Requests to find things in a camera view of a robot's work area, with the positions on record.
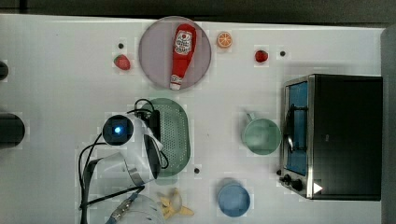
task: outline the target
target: toaster oven knob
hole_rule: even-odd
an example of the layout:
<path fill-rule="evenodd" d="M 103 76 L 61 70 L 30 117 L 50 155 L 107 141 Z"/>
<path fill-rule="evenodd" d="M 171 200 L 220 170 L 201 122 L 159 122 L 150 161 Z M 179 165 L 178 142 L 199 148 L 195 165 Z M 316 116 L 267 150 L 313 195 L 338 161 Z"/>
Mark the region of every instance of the toaster oven knob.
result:
<path fill-rule="evenodd" d="M 293 180 L 291 181 L 291 187 L 297 191 L 300 191 L 303 189 L 303 182 L 300 179 Z"/>
<path fill-rule="evenodd" d="M 288 186 L 290 184 L 291 177 L 289 175 L 284 175 L 283 177 L 280 177 L 279 180 Z"/>

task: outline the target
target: green strainer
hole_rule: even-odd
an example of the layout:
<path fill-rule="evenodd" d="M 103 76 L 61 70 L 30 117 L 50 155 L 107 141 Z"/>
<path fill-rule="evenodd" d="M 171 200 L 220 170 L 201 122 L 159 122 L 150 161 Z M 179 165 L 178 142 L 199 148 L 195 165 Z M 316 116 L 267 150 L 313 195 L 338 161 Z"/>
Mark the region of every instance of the green strainer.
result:
<path fill-rule="evenodd" d="M 169 99 L 158 98 L 150 101 L 161 114 L 161 143 L 163 154 L 169 160 L 168 168 L 161 170 L 159 176 L 176 175 L 187 165 L 191 155 L 186 112 L 178 103 Z M 149 104 L 143 105 L 142 108 L 151 109 Z"/>

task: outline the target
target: orange fruit slice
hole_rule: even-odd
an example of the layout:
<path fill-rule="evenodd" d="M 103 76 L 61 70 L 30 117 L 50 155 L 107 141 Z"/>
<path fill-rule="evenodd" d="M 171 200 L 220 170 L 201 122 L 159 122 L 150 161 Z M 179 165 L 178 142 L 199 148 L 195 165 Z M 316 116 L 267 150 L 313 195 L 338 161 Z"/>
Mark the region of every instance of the orange fruit slice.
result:
<path fill-rule="evenodd" d="M 221 49 L 227 49 L 233 44 L 231 35 L 227 32 L 221 32 L 218 36 L 218 46 Z"/>

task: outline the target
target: white table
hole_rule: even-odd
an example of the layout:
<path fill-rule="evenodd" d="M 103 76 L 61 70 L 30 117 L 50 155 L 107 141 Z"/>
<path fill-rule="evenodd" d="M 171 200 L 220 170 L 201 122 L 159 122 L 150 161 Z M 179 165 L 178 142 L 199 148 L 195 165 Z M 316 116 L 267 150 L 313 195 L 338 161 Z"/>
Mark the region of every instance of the white table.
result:
<path fill-rule="evenodd" d="M 308 201 L 281 187 L 279 150 L 256 156 L 240 133 L 245 111 L 280 123 L 285 81 L 313 73 L 379 76 L 382 29 L 199 22 L 213 44 L 212 64 L 195 87 L 169 91 L 154 87 L 138 64 L 140 37 L 152 23 L 0 15 L 0 60 L 10 67 L 0 83 L 0 108 L 21 115 L 30 130 L 20 147 L 0 151 L 0 223 L 79 223 L 78 153 L 106 113 L 126 111 L 141 97 L 175 100 L 190 120 L 191 160 L 178 181 L 151 182 L 144 191 L 159 201 L 159 192 L 181 190 L 195 216 L 167 223 L 380 223 L 380 202 Z M 234 39 L 228 52 L 214 45 L 223 30 Z M 112 66 L 119 41 L 134 58 L 124 75 Z M 255 66 L 255 49 L 269 52 L 265 66 Z M 216 191 L 225 177 L 251 194 L 243 217 L 218 209 Z"/>

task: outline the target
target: gray wall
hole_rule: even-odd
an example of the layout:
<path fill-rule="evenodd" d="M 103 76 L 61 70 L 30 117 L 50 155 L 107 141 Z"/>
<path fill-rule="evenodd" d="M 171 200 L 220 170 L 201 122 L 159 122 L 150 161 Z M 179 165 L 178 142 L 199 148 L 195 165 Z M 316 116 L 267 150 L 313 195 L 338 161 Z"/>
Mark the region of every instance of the gray wall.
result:
<path fill-rule="evenodd" d="M 25 13 L 239 22 L 396 22 L 395 0 L 0 0 Z"/>
<path fill-rule="evenodd" d="M 381 36 L 384 78 L 382 223 L 396 223 L 396 25 Z"/>

